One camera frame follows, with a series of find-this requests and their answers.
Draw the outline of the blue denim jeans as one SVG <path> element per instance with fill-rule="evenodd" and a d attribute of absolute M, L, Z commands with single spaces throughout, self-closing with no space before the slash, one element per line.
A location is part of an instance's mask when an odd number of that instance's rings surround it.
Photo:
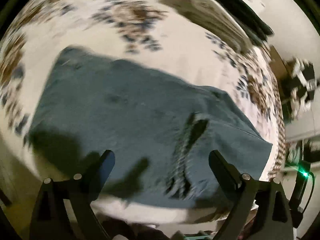
<path fill-rule="evenodd" d="M 29 140 L 67 176 L 112 150 L 104 193 L 178 209 L 228 204 L 211 151 L 258 179 L 272 149 L 226 92 L 76 47 L 57 56 Z"/>

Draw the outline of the floral white bed sheet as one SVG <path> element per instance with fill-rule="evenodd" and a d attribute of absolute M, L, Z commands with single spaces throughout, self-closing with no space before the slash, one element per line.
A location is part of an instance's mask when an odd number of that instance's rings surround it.
<path fill-rule="evenodd" d="M 284 122 L 270 49 L 236 53 L 190 22 L 171 0 L 9 0 L 1 10 L 1 144 L 8 162 L 36 178 L 62 174 L 27 141 L 57 55 L 75 45 L 224 90 L 272 150 L 260 178 L 284 157 Z"/>

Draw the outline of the dark green folded garment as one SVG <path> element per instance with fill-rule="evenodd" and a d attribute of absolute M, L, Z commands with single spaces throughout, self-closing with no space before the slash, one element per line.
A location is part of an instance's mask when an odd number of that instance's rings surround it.
<path fill-rule="evenodd" d="M 238 22 L 256 46 L 262 46 L 273 30 L 242 0 L 217 0 Z"/>

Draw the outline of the striped folded cloth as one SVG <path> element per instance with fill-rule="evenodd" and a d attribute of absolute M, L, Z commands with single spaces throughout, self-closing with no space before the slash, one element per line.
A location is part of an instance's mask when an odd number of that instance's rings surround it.
<path fill-rule="evenodd" d="M 218 36 L 237 53 L 245 54 L 253 47 L 243 27 L 216 0 L 159 0 L 159 2 Z"/>

